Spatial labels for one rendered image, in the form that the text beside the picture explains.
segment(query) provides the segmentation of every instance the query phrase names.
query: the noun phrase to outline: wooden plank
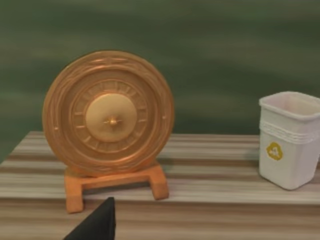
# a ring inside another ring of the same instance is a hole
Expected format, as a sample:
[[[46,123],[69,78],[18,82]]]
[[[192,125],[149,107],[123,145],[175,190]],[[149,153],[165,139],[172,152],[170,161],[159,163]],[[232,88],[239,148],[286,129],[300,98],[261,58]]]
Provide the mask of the wooden plank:
[[[169,199],[154,201],[144,183],[96,189],[83,213],[68,215],[65,165],[30,132],[0,165],[0,239],[60,240],[109,196],[117,240],[318,239],[320,171],[286,191],[259,176],[258,154],[258,136],[174,134],[159,155]]]

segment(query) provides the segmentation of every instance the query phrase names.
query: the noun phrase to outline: green background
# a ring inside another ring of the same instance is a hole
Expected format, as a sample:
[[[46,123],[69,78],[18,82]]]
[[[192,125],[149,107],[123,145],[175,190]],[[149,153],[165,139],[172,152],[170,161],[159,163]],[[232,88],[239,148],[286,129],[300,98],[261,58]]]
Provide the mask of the green background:
[[[0,159],[41,130],[47,89],[81,55],[152,62],[176,133],[258,134],[259,98],[320,97],[319,0],[1,0]]]

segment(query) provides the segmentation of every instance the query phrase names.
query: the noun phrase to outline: white bin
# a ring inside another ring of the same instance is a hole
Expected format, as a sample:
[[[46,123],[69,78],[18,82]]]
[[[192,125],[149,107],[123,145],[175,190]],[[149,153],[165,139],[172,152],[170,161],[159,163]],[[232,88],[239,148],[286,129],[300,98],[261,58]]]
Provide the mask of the white bin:
[[[262,177],[296,189],[315,175],[320,155],[320,99],[299,92],[280,92],[260,99]]]

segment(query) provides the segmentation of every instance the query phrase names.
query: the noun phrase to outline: yellow sticker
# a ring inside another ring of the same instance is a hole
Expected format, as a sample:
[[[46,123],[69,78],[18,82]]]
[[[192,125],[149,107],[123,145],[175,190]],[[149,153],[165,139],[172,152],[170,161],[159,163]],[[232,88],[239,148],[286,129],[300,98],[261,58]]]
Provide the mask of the yellow sticker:
[[[266,153],[269,155],[270,158],[279,161],[284,156],[284,153],[281,150],[281,147],[278,143],[272,142],[270,145],[266,148]]]

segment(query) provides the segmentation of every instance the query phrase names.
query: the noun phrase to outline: gong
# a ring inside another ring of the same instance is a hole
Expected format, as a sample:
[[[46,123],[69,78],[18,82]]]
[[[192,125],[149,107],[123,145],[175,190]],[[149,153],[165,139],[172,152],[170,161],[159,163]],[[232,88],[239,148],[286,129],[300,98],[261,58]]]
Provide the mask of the gong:
[[[137,171],[165,146],[174,125],[174,101],[162,74],[123,51],[85,55],[62,70],[42,111],[54,154],[91,177]]]

